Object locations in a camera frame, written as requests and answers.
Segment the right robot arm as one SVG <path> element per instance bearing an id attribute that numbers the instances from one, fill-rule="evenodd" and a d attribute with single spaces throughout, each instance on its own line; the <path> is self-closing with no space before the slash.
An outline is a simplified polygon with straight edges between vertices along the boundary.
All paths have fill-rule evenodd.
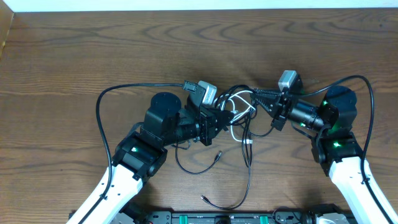
<path id="1" fill-rule="evenodd" d="M 289 88 L 256 90 L 251 98 L 272 117 L 271 125 L 281 130 L 286 121 L 315 131 L 312 155 L 325 175 L 336 185 L 358 223 L 397 223 L 397 213 L 378 186 L 366 159 L 373 130 L 371 117 L 368 134 L 361 147 L 352 132 L 358 114 L 357 98 L 348 87 L 335 85 L 324 89 L 319 106 L 304 101 L 303 95 Z"/>

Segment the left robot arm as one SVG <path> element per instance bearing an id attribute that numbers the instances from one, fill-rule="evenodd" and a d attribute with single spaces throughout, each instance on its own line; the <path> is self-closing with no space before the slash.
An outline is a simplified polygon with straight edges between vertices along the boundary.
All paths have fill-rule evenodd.
<path id="1" fill-rule="evenodd" d="M 103 176 L 69 223 L 110 223 L 153 177 L 167 158 L 166 146 L 198 139 L 205 146 L 229 125 L 230 111 L 210 106 L 185 110 L 168 92 L 154 95 L 139 132 L 128 134 L 112 158 L 112 177 Z"/>

